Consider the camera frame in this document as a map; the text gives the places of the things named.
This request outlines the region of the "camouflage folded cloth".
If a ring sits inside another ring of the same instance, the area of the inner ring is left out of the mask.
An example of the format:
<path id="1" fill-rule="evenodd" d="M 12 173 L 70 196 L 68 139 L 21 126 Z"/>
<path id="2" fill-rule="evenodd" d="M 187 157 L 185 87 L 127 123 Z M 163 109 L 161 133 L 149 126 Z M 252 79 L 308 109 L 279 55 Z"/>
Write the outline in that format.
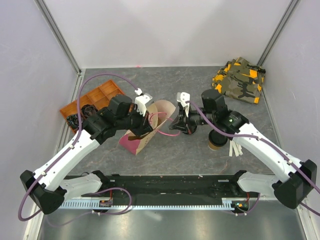
<path id="1" fill-rule="evenodd" d="M 227 97 L 258 104 L 266 70 L 243 57 L 228 61 L 212 78 L 212 88 Z"/>

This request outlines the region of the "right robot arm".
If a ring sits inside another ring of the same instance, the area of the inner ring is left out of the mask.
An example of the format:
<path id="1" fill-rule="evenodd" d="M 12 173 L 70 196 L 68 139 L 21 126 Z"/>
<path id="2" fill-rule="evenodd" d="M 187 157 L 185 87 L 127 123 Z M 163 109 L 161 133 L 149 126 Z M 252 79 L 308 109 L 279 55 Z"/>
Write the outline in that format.
<path id="1" fill-rule="evenodd" d="M 295 209 L 312 190 L 320 190 L 316 185 L 317 165 L 312 160 L 302 161 L 275 145 L 241 113 L 228 109 L 224 96 L 217 90 L 205 90 L 201 99 L 203 106 L 198 107 L 189 93 L 177 93 L 179 111 L 169 128 L 191 135 L 198 126 L 209 125 L 212 127 L 209 139 L 214 147 L 233 141 L 272 171 L 271 175 L 240 171 L 239 177 L 229 184 L 233 196 L 255 192 L 273 196 L 284 206 Z"/>

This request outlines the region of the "brown rolled tie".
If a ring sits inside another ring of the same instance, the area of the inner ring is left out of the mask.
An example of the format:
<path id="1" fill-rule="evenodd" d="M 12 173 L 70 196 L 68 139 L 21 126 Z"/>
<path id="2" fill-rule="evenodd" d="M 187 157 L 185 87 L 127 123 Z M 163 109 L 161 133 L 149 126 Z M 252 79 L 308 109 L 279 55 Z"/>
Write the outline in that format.
<path id="1" fill-rule="evenodd" d="M 86 104 L 81 108 L 81 112 L 84 118 L 88 118 L 94 115 L 98 109 L 92 104 Z"/>

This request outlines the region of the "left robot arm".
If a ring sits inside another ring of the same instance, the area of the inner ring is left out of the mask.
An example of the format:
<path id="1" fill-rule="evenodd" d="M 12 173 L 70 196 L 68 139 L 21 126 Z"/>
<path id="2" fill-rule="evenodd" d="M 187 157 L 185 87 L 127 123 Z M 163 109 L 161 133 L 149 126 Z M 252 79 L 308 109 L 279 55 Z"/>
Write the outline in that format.
<path id="1" fill-rule="evenodd" d="M 50 161 L 35 171 L 25 170 L 20 175 L 26 195 L 42 213 L 51 214 L 64 201 L 81 195 L 95 193 L 104 197 L 109 193 L 108 179 L 100 171 L 73 179 L 65 177 L 85 156 L 118 130 L 129 130 L 139 137 L 152 132 L 146 107 L 151 99 L 146 93 L 135 99 L 117 94 L 108 106 L 87 117 L 74 138 Z"/>

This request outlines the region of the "white wrapped straw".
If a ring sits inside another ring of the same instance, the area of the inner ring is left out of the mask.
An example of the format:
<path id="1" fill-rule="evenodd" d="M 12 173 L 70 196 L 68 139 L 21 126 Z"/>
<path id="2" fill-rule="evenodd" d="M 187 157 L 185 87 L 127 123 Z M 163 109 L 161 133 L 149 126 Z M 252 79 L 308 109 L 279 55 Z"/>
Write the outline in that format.
<path id="1" fill-rule="evenodd" d="M 239 156 L 238 146 L 234 141 L 229 142 L 229 156 L 232 157 L 235 155 L 236 157 Z"/>
<path id="2" fill-rule="evenodd" d="M 235 155 L 236 157 L 243 155 L 242 146 L 239 145 L 238 143 L 233 142 L 233 143 L 232 143 L 232 149 L 233 149 L 234 155 Z"/>

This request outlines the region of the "dark rolled tie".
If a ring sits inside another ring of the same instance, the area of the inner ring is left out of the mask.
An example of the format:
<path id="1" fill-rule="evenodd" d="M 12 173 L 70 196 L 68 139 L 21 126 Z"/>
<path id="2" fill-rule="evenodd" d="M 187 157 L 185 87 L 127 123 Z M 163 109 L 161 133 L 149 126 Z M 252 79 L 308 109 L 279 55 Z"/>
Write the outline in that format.
<path id="1" fill-rule="evenodd" d="M 72 129 L 72 130 L 78 130 L 79 129 L 79 118 L 77 114 L 71 114 L 69 116 L 66 117 L 66 121 L 68 126 Z"/>

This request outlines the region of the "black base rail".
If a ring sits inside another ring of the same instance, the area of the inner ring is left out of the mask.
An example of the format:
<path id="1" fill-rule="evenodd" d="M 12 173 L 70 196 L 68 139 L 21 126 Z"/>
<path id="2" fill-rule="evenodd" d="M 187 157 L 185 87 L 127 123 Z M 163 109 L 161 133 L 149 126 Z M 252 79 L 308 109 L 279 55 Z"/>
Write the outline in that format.
<path id="1" fill-rule="evenodd" d="M 234 175 L 119 175 L 112 174 L 98 190 L 98 197 L 132 204 L 219 204 L 222 198 L 254 199 L 237 184 Z"/>

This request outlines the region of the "pink and cream paper bag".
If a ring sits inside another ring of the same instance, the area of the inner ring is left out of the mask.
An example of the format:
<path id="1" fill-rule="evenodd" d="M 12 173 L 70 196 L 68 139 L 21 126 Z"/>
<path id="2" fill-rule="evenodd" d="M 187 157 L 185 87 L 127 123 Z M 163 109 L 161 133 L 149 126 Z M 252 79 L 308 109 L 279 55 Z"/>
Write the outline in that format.
<path id="1" fill-rule="evenodd" d="M 157 134 L 162 134 L 169 137 L 176 137 L 180 134 L 177 133 L 166 133 L 161 131 L 161 127 L 168 120 L 172 120 L 171 116 L 175 112 L 176 107 L 173 103 L 168 100 L 158 100 L 151 104 L 147 108 L 149 112 L 149 123 L 153 128 L 153 131 L 143 135 L 137 136 L 133 134 L 130 130 L 128 130 L 119 140 L 119 144 L 124 147 L 127 151 L 132 153 L 133 155 L 137 155 L 139 152 L 143 150 L 150 142 L 150 140 Z"/>

